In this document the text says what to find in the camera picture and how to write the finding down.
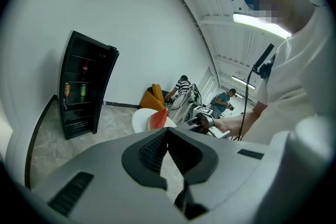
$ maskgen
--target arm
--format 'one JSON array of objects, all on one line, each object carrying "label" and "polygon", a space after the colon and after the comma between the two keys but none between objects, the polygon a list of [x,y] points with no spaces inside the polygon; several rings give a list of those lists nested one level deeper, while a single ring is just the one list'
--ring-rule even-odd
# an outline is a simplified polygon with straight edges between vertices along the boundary
[{"label": "arm", "polygon": [[[247,131],[251,128],[254,122],[260,117],[261,113],[267,106],[263,103],[258,102],[256,106],[252,109],[252,111],[248,111],[245,114],[244,126],[241,131],[241,135],[244,136]],[[238,136],[239,130],[241,126],[241,122],[243,120],[243,115],[239,115],[237,117],[232,118],[223,118],[219,120],[215,120],[215,126],[220,129],[223,133],[226,131],[230,131],[230,136]]]},{"label": "arm", "polygon": [[174,89],[170,92],[170,94],[168,94],[168,95],[164,98],[164,100],[169,100],[169,99],[176,93],[176,91],[177,91],[177,89],[174,88]]},{"label": "arm", "polygon": [[222,102],[220,98],[218,98],[215,102],[216,104],[221,104],[221,105],[228,105],[228,103]]}]

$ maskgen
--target blue shirt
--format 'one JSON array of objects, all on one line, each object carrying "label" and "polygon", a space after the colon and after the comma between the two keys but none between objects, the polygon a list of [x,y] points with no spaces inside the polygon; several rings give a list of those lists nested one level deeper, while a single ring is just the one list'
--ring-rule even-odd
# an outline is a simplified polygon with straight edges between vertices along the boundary
[{"label": "blue shirt", "polygon": [[[221,101],[223,102],[223,103],[227,103],[228,101],[230,101],[230,97],[228,97],[227,95],[226,95],[226,92],[223,92],[223,93],[221,93],[218,97],[217,97],[217,99],[221,99]],[[217,104],[216,103],[216,101],[215,101],[215,103],[214,103],[214,107],[216,108],[216,109],[218,109],[221,113],[222,112],[224,112],[225,110],[226,110],[226,105],[221,105],[221,104]]]}]

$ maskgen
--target tiled floor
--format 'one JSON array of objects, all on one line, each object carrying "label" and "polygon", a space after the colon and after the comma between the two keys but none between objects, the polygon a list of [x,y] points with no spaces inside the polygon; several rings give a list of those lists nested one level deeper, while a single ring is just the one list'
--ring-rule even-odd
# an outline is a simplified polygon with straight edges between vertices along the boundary
[{"label": "tiled floor", "polygon": [[[57,101],[54,101],[36,137],[30,167],[32,189],[56,168],[89,147],[133,134],[131,121],[135,111],[136,109],[103,105],[96,134],[87,133],[65,140],[58,116]],[[183,177],[169,154],[164,158],[161,176],[166,178],[167,195],[174,201],[183,188]]]}]

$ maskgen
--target striped shirt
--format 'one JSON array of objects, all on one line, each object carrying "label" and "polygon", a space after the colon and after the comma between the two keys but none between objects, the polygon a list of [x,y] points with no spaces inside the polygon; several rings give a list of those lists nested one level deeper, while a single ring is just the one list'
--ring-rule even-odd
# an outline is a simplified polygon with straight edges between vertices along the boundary
[{"label": "striped shirt", "polygon": [[189,81],[181,81],[179,80],[176,84],[176,86],[174,87],[175,89],[178,89],[179,91],[179,95],[178,97],[180,97],[181,95],[185,94],[188,91],[188,88],[190,86],[190,82]]}]

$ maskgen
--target beverage can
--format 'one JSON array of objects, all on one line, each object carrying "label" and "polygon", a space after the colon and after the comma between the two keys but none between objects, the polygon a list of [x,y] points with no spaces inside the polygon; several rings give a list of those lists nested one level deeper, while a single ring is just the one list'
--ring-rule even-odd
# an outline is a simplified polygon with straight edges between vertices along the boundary
[{"label": "beverage can", "polygon": [[70,94],[70,84],[65,83],[64,84],[64,95],[69,96],[69,94]]},{"label": "beverage can", "polygon": [[86,94],[86,84],[82,84],[82,86],[80,87],[80,95],[85,96],[85,94]]}]

